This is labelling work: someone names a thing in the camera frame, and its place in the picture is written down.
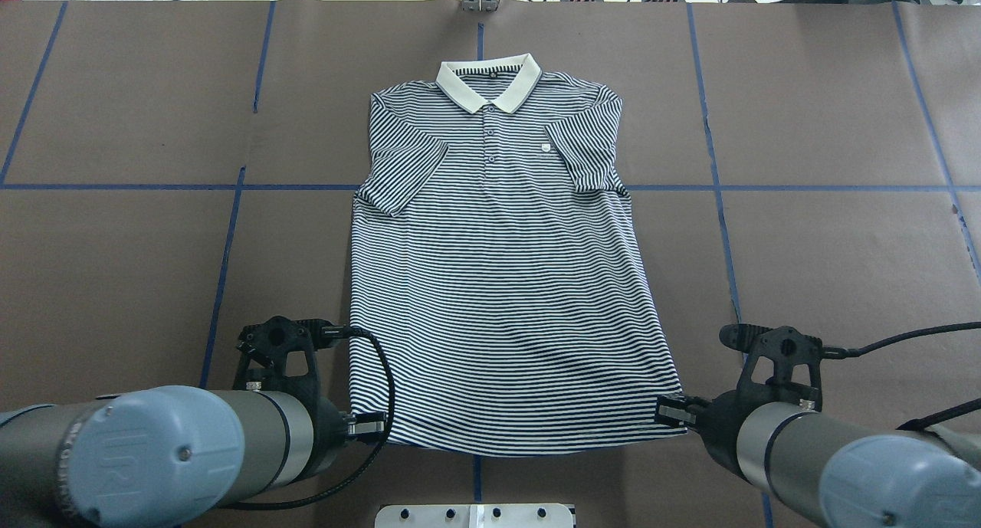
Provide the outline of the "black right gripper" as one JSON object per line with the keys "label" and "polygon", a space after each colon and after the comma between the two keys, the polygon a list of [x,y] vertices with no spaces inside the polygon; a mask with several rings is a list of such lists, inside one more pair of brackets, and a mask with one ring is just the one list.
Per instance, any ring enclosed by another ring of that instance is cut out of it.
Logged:
{"label": "black right gripper", "polygon": [[655,422],[672,427],[694,428],[714,461],[740,479],[746,479],[738,461],[738,436],[758,400],[740,399],[736,391],[709,400],[692,395],[658,396]]}

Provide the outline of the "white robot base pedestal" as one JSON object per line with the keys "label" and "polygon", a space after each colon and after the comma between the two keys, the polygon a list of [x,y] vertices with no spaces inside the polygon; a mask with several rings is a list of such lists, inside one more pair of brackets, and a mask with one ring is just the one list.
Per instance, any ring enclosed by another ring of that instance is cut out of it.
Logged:
{"label": "white robot base pedestal", "polygon": [[375,527],[576,527],[575,507],[563,503],[393,504]]}

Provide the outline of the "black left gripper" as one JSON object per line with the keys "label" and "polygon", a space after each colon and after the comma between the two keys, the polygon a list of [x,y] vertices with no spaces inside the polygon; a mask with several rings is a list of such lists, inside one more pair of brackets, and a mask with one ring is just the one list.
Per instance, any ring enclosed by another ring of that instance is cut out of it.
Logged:
{"label": "black left gripper", "polygon": [[379,443],[386,439],[389,430],[388,413],[341,413],[322,395],[319,380],[299,379],[298,382],[292,382],[292,385],[292,395],[309,414],[314,434],[308,461],[294,482],[317,476],[328,469],[346,446],[346,440]]}

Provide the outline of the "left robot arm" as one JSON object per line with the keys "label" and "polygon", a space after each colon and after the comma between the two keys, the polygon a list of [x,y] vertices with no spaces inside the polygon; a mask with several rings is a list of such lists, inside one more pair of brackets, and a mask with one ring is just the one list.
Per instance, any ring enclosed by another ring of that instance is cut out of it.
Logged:
{"label": "left robot arm", "polygon": [[[176,527],[211,510],[281,511],[346,489],[382,450],[395,409],[340,412],[318,395],[165,385],[2,413],[4,527]],[[261,494],[374,443],[343,481],[309,497]]]}

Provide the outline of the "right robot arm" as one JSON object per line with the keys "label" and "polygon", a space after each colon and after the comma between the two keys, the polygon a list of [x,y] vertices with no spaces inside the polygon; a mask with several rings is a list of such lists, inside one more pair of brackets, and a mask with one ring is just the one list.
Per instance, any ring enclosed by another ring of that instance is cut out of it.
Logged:
{"label": "right robot arm", "polygon": [[876,431],[788,402],[662,396],[722,468],[820,527],[977,527],[979,436],[942,424]]}

